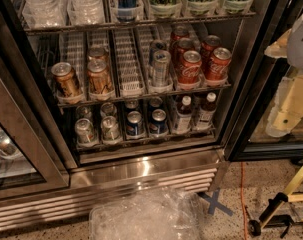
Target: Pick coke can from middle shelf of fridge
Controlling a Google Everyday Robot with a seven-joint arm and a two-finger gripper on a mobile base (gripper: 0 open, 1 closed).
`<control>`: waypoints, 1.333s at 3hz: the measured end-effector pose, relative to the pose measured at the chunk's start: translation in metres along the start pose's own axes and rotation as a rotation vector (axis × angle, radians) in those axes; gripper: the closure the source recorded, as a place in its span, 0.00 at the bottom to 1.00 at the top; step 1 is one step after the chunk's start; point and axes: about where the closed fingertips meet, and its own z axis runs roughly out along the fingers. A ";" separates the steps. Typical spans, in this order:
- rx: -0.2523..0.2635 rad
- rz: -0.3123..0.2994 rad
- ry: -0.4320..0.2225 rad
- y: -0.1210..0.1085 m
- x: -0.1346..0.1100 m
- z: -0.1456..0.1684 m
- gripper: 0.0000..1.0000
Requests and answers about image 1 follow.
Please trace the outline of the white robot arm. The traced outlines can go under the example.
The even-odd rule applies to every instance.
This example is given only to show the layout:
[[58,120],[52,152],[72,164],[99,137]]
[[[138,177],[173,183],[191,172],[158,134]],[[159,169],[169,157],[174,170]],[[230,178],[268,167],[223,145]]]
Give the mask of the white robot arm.
[[298,70],[296,76],[282,78],[267,119],[266,133],[283,137],[303,118],[303,13],[264,54],[275,59],[286,58],[288,64]]

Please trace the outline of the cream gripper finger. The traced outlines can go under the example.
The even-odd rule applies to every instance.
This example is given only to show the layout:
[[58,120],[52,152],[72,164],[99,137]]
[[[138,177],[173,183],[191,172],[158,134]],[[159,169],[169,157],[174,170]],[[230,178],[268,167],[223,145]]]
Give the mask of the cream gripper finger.
[[275,105],[267,119],[265,132],[271,137],[289,134],[303,119],[303,70],[283,77],[275,94]]

